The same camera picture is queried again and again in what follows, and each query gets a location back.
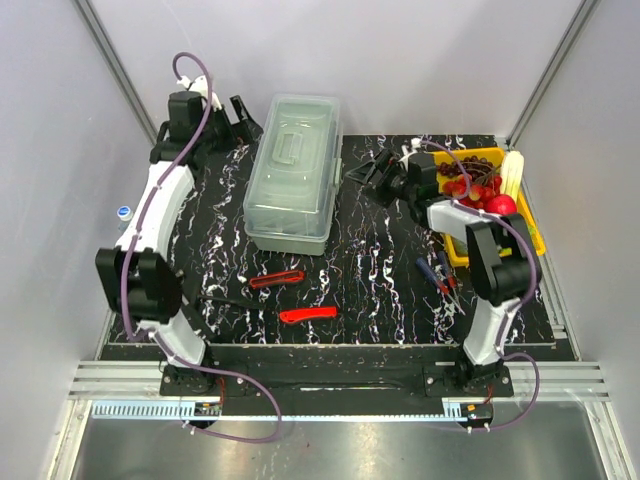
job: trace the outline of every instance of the screwdriver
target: screwdriver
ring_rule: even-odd
[[[456,307],[458,307],[458,310],[460,310],[463,315],[465,314],[460,304],[449,293],[449,288],[442,282],[442,280],[440,280],[436,272],[433,271],[424,258],[420,257],[416,260],[416,267],[418,267],[418,270],[420,270],[427,280],[429,280],[438,290],[446,295]]]
[[[447,254],[442,250],[440,250],[438,252],[438,260],[440,260],[440,265],[442,265],[442,271],[444,272],[444,276],[447,279],[449,288],[453,292],[453,296],[456,297],[456,300],[458,300],[458,302],[460,302],[460,298],[458,297],[458,292],[456,292],[456,279],[453,276],[453,272],[451,271],[451,266],[449,265]]]

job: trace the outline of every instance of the storage box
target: storage box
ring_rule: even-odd
[[[446,152],[432,152],[434,155],[434,161],[436,165],[440,165],[441,163],[452,163],[453,160]],[[489,163],[494,166],[502,165],[502,160],[504,159],[504,150],[498,147],[493,148],[475,148],[470,150],[455,150],[453,152],[459,160],[464,160],[466,157],[472,157],[473,155],[478,158],[486,158]],[[437,176],[438,184],[440,187],[440,191],[442,191],[442,185],[451,180],[443,175],[438,173]],[[529,205],[527,205],[527,201],[522,194],[522,190],[520,190],[518,194],[518,200],[516,201],[516,205],[518,207],[518,213],[520,213],[523,217],[529,230],[531,231],[531,240],[533,241],[533,246],[536,250],[536,254],[538,256],[544,255],[547,251],[547,248],[540,236],[540,231],[536,226],[533,216],[531,215],[531,211],[529,210]],[[469,257],[465,255],[461,255],[456,252],[453,245],[453,238],[450,235],[444,235],[444,249],[449,255],[449,261],[453,267],[467,267],[469,266]]]
[[[260,250],[324,253],[341,148],[337,99],[273,99],[243,204],[245,231]]]

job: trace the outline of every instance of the yellow crate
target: yellow crate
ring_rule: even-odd
[[[469,150],[455,150],[453,152],[459,160],[464,160],[466,157],[471,157],[475,155],[478,158],[486,158],[492,165],[499,166],[502,165],[502,160],[504,159],[504,150],[498,147],[491,148],[472,148]],[[446,152],[433,152],[434,160],[436,165],[440,165],[441,163],[452,163],[453,160]],[[451,180],[443,175],[438,173],[438,184],[440,186],[440,191],[442,191],[442,185],[444,183]],[[518,207],[518,213],[520,213],[525,222],[529,227],[533,227],[533,233],[531,234],[531,239],[533,241],[533,247],[536,250],[536,254],[538,256],[543,255],[547,251],[547,247],[540,236],[540,231],[536,226],[535,221],[533,220],[533,216],[531,215],[531,210],[529,210],[529,205],[527,205],[527,201],[524,198],[522,190],[518,193],[518,201],[516,202]],[[469,257],[464,255],[458,255],[456,253],[455,248],[453,247],[453,239],[450,235],[444,235],[444,249],[449,255],[449,261],[453,267],[468,267],[469,266]]]

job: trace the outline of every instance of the water bottle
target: water bottle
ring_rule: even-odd
[[[118,230],[120,231],[120,233],[124,233],[131,223],[131,219],[133,218],[133,211],[127,206],[120,207],[118,209],[118,218],[120,219]]]

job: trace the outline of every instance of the black marble table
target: black marble table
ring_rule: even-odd
[[[381,148],[400,150],[412,136],[345,136],[345,171],[372,158]],[[492,136],[432,136],[452,149],[495,146]],[[439,234],[417,227],[400,202],[384,210],[345,180],[338,193],[325,255],[310,257],[259,251],[244,231],[242,201],[257,146],[212,157],[203,178],[185,201],[169,246],[169,263],[206,294],[246,298],[264,311],[204,303],[201,313],[216,343],[234,344],[447,344],[464,339],[476,297],[468,270],[455,269],[466,315],[436,292],[414,262],[422,256],[438,264]],[[248,279],[298,268],[304,283],[255,291]],[[290,326],[279,310],[335,305],[336,319]],[[553,335],[540,292],[518,314],[508,342],[551,344]],[[116,320],[109,343],[125,343]]]

